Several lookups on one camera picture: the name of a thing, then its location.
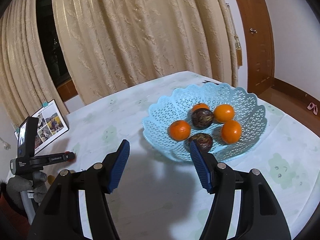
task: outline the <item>curtain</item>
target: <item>curtain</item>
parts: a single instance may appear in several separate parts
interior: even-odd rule
[[[0,19],[0,98],[19,126],[44,102],[64,106],[44,61],[36,23],[36,0],[12,0]]]
[[[52,0],[52,5],[66,65],[85,104],[185,70],[237,85],[224,0]]]

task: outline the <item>photograph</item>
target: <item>photograph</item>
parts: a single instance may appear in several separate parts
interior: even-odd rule
[[[43,142],[42,142],[40,136],[37,134],[36,135],[36,140],[35,140],[35,149],[37,149],[42,143]]]
[[[52,136],[52,133],[51,133],[49,127],[45,126],[38,131],[38,135],[40,136],[41,140],[43,142],[45,142],[46,140],[48,140]]]
[[[57,113],[53,114],[53,116],[46,119],[46,121],[52,134],[56,134],[64,127]]]
[[[25,122],[22,125],[22,127],[20,128],[18,147],[20,147],[22,144],[24,144],[24,137],[25,137],[25,134],[26,134],[26,126],[27,126],[27,123]]]
[[[42,127],[44,127],[47,123],[43,117],[42,114],[39,114],[38,115],[38,118],[39,118],[39,122],[38,122],[38,130],[40,130]]]

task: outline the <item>dark purple fruit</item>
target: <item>dark purple fruit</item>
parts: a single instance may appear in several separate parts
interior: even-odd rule
[[[191,115],[193,125],[199,129],[206,129],[212,124],[213,114],[206,108],[199,108]]]
[[[212,147],[212,137],[206,133],[197,133],[188,139],[188,143],[190,144],[193,140],[196,140],[204,152],[209,152]]]

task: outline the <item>photo frame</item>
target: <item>photo frame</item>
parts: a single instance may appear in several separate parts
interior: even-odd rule
[[[35,140],[35,155],[60,135],[69,130],[54,100],[39,109],[32,117],[39,118]]]

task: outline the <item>white wall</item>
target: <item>white wall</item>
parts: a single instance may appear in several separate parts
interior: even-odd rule
[[[275,77],[320,100],[320,24],[306,0],[266,0]]]
[[[17,155],[18,141],[14,135],[14,129],[10,119],[0,101],[0,137],[10,144],[11,148],[5,150],[0,142],[0,180],[5,181],[9,172],[9,163]]]
[[[84,103],[82,102],[79,95],[64,102],[64,105],[66,106],[66,108],[70,113],[80,109],[81,107],[84,107]]]
[[[247,51],[245,44],[245,36],[244,36],[244,28],[242,24],[242,19],[239,11],[238,4],[236,0],[225,0],[226,3],[230,5],[231,14],[233,17],[233,21],[235,23],[235,28],[237,35],[239,36],[239,40],[242,47],[242,61],[243,66],[239,68],[239,87],[243,87],[247,89],[248,84],[248,63],[247,63]]]

